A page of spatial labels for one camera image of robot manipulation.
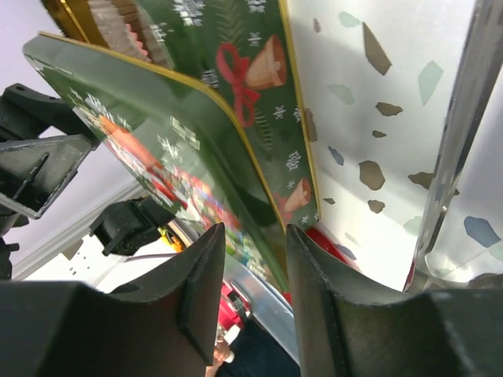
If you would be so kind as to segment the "red lacquer tray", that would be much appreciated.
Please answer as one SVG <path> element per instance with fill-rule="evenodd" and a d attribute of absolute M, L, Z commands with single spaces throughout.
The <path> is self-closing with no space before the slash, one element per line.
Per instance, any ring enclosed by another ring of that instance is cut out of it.
<path fill-rule="evenodd" d="M 396 252 L 381 248 L 352 251 L 348 246 L 334 242 L 328 231 L 311 228 L 307 235 L 324 251 L 346 263 L 351 268 L 396 291 L 404 291 L 409 275 L 409 259 Z"/>

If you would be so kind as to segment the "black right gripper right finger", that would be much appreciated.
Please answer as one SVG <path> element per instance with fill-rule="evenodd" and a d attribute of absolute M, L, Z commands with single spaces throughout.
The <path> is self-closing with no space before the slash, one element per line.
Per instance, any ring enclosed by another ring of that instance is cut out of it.
<path fill-rule="evenodd" d="M 500 291 L 396 291 L 295 225 L 286 251 L 302 375 L 501 375 Z"/>

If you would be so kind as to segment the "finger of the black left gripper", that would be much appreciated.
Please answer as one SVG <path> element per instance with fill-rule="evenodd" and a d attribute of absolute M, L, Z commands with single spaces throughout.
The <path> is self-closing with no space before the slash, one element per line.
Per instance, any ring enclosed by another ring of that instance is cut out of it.
<path fill-rule="evenodd" d="M 94 149 L 83 135 L 1 143 L 1 205 L 38 219 Z"/>

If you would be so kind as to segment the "green christmas cookie tin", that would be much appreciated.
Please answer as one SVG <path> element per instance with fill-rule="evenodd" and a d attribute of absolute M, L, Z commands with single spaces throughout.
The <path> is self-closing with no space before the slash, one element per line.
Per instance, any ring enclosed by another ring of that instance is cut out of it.
<path fill-rule="evenodd" d="M 314 163 L 284 1 L 132 1 L 173 60 L 218 93 L 248 139 L 284 225 L 320 218 Z M 61 34 L 110 49 L 88 1 L 46 1 Z"/>

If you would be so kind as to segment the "aluminium table frame rail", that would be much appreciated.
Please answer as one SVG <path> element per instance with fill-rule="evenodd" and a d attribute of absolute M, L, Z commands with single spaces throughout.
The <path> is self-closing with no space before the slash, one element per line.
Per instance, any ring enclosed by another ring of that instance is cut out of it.
<path fill-rule="evenodd" d="M 38 269 L 71 249 L 76 253 L 88 253 L 89 271 L 78 267 L 73 273 L 77 280 L 99 288 L 112 286 L 112 272 L 127 274 L 118 267 L 118 261 L 108 261 L 97 249 L 99 243 L 89 238 L 90 224 L 110 204 L 134 199 L 144 195 L 144 190 L 130 182 L 105 192 L 83 192 L 77 194 L 66 189 L 56 203 L 37 220 L 15 228 L 7 235 L 8 241 L 20 245 L 19 251 L 11 255 L 13 279 L 25 280 L 34 276 Z M 262 278 L 246 270 L 235 258 L 226 257 L 224 279 L 244 294 L 251 304 L 254 319 L 283 347 L 295 361 L 299 361 L 295 321 L 292 307 L 280 293 Z"/>

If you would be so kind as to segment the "silver metal tongs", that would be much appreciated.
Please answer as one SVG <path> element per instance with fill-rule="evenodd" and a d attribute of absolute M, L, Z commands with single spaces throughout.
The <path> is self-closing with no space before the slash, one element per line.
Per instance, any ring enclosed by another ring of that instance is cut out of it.
<path fill-rule="evenodd" d="M 438 239 L 502 65 L 502 2 L 476 1 L 449 102 L 439 154 L 404 291 L 426 288 Z"/>

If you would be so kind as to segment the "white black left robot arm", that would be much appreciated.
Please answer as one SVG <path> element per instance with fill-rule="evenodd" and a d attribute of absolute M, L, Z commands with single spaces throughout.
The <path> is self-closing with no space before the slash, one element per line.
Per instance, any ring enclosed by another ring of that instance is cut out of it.
<path fill-rule="evenodd" d="M 16 83 L 1 95 L 1 234 L 39 219 L 100 141 L 61 100 Z M 151 198 L 108 205 L 90 233 L 104 255 L 131 256 L 174 220 Z"/>

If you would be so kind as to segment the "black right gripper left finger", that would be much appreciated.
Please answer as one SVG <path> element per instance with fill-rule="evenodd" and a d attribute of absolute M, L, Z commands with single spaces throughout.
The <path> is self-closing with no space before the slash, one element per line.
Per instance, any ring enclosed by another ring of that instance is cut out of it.
<path fill-rule="evenodd" d="M 202 376 L 212 363 L 225 227 L 103 293 L 77 281 L 1 286 L 4 376 Z"/>

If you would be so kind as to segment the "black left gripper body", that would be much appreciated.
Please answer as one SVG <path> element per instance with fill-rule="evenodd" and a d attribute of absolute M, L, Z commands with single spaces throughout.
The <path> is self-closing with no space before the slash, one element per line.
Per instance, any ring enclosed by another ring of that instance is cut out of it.
<path fill-rule="evenodd" d="M 98 139 L 60 98 L 37 92 L 20 83 L 5 88 L 1 95 L 1 143 L 61 135 L 83 135 L 94 146 Z M 1 205 L 1 234 L 28 225 L 26 217 Z"/>

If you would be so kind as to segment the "white paper cupcake liner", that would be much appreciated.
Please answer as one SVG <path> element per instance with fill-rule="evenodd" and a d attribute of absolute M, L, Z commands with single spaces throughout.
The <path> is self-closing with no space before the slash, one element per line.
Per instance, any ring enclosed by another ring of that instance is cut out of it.
<path fill-rule="evenodd" d="M 174 67 L 143 8 L 132 1 L 88 1 L 88 4 L 97 29 L 110 49 L 168 69 Z"/>

